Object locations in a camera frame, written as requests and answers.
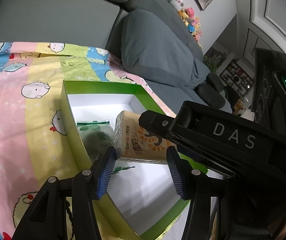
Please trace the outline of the tissue pack with tree print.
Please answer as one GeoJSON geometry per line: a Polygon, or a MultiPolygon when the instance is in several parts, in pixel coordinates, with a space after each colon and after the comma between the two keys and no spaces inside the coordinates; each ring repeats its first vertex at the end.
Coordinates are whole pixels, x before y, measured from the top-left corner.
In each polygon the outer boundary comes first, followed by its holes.
{"type": "Polygon", "coordinates": [[[117,159],[165,164],[167,148],[176,145],[140,127],[139,117],[129,111],[122,111],[117,116],[114,139],[117,159]]]}

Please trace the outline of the bagged steel wool large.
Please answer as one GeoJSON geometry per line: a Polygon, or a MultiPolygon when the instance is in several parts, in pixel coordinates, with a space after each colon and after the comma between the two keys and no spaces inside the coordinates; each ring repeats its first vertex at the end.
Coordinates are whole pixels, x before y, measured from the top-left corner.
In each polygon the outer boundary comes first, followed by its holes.
{"type": "Polygon", "coordinates": [[[90,160],[103,157],[109,146],[114,146],[114,130],[109,120],[78,122],[77,128],[90,160]]]}

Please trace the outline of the green cardboard box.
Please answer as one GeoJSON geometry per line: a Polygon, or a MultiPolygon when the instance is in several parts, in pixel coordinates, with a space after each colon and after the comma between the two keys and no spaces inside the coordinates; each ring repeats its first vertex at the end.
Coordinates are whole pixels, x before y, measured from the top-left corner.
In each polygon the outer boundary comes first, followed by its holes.
{"type": "MultiPolygon", "coordinates": [[[[79,170],[90,168],[115,145],[116,118],[123,111],[161,112],[140,85],[65,80],[60,115],[79,170]]],[[[161,239],[170,228],[183,234],[189,204],[181,200],[165,163],[118,159],[106,194],[94,202],[103,232],[121,239],[161,239]]]]}

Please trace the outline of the pile of plush toys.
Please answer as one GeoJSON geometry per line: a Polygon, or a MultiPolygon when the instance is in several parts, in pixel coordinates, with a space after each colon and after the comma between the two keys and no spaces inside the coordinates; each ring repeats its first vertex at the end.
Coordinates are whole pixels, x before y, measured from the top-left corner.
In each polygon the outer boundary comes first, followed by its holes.
{"type": "Polygon", "coordinates": [[[192,7],[185,7],[184,0],[171,0],[170,5],[178,13],[189,33],[202,49],[203,45],[200,43],[200,37],[202,35],[202,30],[200,29],[201,24],[199,17],[195,15],[194,9],[192,7]]]}

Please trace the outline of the grey pillow right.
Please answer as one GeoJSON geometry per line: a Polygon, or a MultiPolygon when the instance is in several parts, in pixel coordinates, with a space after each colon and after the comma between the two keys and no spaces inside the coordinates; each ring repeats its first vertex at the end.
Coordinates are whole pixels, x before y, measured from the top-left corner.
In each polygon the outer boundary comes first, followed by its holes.
{"type": "Polygon", "coordinates": [[[195,88],[210,73],[162,20],[145,10],[124,19],[121,60],[126,72],[172,87],[195,88]]]}

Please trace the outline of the colourful cartoon bedsheet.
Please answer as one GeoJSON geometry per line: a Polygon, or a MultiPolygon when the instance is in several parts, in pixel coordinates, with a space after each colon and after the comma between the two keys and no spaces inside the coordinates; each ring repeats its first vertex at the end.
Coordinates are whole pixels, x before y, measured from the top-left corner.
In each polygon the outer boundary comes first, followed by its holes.
{"type": "Polygon", "coordinates": [[[120,69],[109,51],[66,43],[0,42],[0,239],[10,239],[27,205],[50,176],[78,169],[60,119],[64,80],[142,85],[173,112],[146,81],[120,69]]]}

